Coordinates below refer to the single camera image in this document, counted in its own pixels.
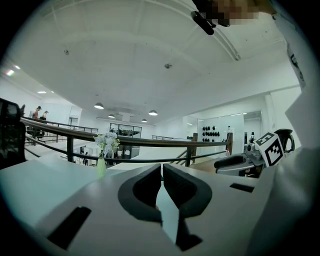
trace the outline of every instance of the black handle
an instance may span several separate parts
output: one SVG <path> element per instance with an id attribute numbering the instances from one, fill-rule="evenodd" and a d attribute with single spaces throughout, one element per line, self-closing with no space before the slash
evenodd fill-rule
<path id="1" fill-rule="evenodd" d="M 285 153 L 289 153 L 291 151 L 294 151 L 295 148 L 296 148 L 294 137 L 292 137 L 291 134 L 289 134 L 288 139 L 290 139 L 290 141 L 291 141 L 291 149 L 290 150 L 286 150 Z"/>

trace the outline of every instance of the white table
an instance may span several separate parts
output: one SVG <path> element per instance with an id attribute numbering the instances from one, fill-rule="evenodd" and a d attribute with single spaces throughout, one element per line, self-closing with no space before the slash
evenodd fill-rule
<path id="1" fill-rule="evenodd" d="M 106 170 L 106 176 L 128 170 Z M 11 213 L 31 227 L 84 185 L 98 179 L 97 169 L 55 156 L 42 156 L 0 170 L 0 188 Z"/>

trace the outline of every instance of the flower vase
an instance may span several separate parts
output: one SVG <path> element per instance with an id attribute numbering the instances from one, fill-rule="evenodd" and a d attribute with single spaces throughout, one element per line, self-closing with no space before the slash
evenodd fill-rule
<path id="1" fill-rule="evenodd" d="M 98 177 L 102 178 L 106 175 L 106 162 L 103 157 L 103 153 L 100 154 L 98 163 L 96 164 L 97 170 L 98 170 Z"/>

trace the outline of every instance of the white flower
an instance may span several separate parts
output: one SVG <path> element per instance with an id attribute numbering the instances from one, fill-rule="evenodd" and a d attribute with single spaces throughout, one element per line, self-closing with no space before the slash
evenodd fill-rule
<path id="1" fill-rule="evenodd" d="M 101 151 L 107 154 L 112 153 L 114 150 L 119 148 L 120 140 L 117 139 L 115 132 L 107 131 L 105 134 L 99 134 L 93 137 L 95 143 L 101 148 Z"/>

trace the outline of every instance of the glass partition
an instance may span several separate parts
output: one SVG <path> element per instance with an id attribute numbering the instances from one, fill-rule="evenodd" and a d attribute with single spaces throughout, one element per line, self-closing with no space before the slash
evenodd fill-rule
<path id="1" fill-rule="evenodd" d="M 110 131 L 116 133 L 118 136 L 140 139 L 142 127 L 111 123 L 110 124 Z"/>

